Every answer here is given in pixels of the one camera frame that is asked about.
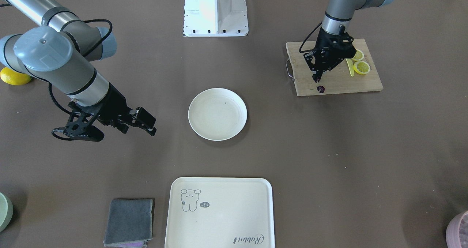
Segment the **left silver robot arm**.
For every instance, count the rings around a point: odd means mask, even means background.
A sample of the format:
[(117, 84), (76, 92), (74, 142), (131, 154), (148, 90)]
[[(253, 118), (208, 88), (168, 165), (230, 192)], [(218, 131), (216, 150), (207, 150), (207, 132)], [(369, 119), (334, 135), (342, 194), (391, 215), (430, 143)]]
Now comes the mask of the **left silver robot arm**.
[(391, 2), (393, 0), (329, 0), (323, 21), (318, 25), (320, 31), (315, 47), (300, 50), (316, 83), (325, 71), (332, 70), (344, 59), (353, 58), (356, 54), (353, 37), (347, 32), (355, 10), (380, 7)]

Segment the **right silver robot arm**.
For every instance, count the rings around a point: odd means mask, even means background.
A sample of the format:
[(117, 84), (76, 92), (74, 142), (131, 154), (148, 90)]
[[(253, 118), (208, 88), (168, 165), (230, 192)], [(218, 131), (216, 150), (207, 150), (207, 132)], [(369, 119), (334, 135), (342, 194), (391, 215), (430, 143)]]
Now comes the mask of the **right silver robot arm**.
[(55, 86), (71, 101), (69, 120), (52, 130), (65, 141), (94, 141), (104, 133), (93, 126), (99, 121), (122, 133), (138, 127), (156, 133), (156, 119), (142, 107), (131, 109), (125, 97), (91, 64), (116, 52), (112, 25), (91, 27), (55, 0), (3, 0), (16, 7), (37, 27), (1, 39), (1, 63), (21, 75)]

